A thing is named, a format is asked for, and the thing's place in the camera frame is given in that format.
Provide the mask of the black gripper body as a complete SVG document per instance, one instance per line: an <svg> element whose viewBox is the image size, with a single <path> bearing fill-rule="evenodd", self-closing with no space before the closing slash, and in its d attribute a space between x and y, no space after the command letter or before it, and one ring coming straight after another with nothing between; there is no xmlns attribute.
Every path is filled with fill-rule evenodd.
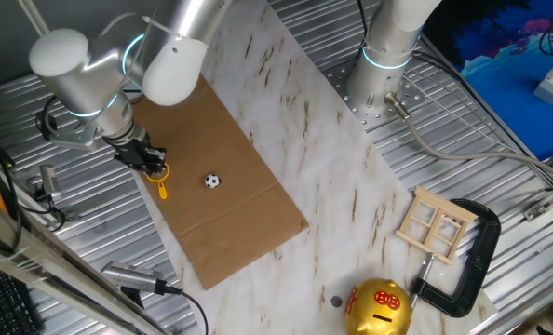
<svg viewBox="0 0 553 335"><path fill-rule="evenodd" d="M142 171L142 163L155 160L155 148L150 142L150 135L144 127L131 123L129 128L114 137L103 140L115 149L115 159L136 171Z"/></svg>

